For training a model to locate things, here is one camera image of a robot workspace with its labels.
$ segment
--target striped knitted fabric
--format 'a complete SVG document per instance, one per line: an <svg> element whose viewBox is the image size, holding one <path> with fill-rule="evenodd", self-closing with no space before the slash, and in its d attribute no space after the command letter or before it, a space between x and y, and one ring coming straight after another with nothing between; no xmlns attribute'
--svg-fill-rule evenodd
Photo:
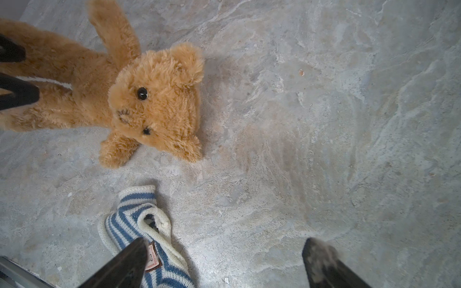
<svg viewBox="0 0 461 288"><path fill-rule="evenodd" d="M114 256L138 237L154 241L162 266L144 274L143 288L193 288L186 261L171 245L170 220L157 208L154 192L154 185L120 192L118 209L101 221L99 236ZM149 225L146 219L153 222Z"/></svg>

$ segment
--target teddy bear body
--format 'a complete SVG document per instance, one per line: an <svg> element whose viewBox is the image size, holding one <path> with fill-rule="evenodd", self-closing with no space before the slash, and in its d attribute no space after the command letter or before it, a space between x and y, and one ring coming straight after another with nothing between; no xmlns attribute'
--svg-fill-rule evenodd
<svg viewBox="0 0 461 288"><path fill-rule="evenodd" d="M25 61L0 63L0 72L53 79L72 87L33 82L40 89L40 100L0 112L2 128L110 128L100 151L100 163L108 168L123 165L139 143L190 162L198 160L198 83L203 78L200 51L180 44L142 54L115 1L91 0L88 10L108 53L26 23L0 19L0 34L26 49Z"/></svg>

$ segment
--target gray floor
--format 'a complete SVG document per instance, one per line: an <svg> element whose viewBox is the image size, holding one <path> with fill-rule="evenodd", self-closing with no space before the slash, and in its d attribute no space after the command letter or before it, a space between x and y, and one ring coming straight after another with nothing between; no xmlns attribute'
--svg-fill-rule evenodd
<svg viewBox="0 0 461 288"><path fill-rule="evenodd" d="M29 0L0 0L0 18L19 20Z"/></svg>
<svg viewBox="0 0 461 288"><path fill-rule="evenodd" d="M76 287L110 258L96 224L117 192L156 183L200 287L306 287L308 236L375 288L461 287L460 1L123 6L143 49L204 49L205 158L141 147L112 171L105 129L4 132L0 254ZM80 1L21 19L103 49Z"/></svg>

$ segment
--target fur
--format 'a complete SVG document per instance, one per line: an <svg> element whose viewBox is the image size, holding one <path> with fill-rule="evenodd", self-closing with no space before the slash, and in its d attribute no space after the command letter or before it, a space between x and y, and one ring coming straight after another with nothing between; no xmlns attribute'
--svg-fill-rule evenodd
<svg viewBox="0 0 461 288"><path fill-rule="evenodd" d="M0 34L26 49L21 63L0 63L0 72L70 83L34 82L40 100L0 112L0 125L13 131L99 126L112 131L101 143L100 163L118 168L139 143L195 162L201 158L203 58L188 43L141 53L139 40L114 0L90 0L89 19L107 53L87 49L56 33L0 19ZM148 97L137 91L145 87Z"/></svg>

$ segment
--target sewn-on tag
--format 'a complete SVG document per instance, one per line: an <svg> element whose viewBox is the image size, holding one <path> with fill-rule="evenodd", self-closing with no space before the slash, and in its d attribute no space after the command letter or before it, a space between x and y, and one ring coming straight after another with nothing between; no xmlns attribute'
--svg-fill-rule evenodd
<svg viewBox="0 0 461 288"><path fill-rule="evenodd" d="M146 272L150 272L162 266L162 262L157 255L157 251L155 250L155 245L153 242L147 246L147 254L148 261L146 265Z"/></svg>

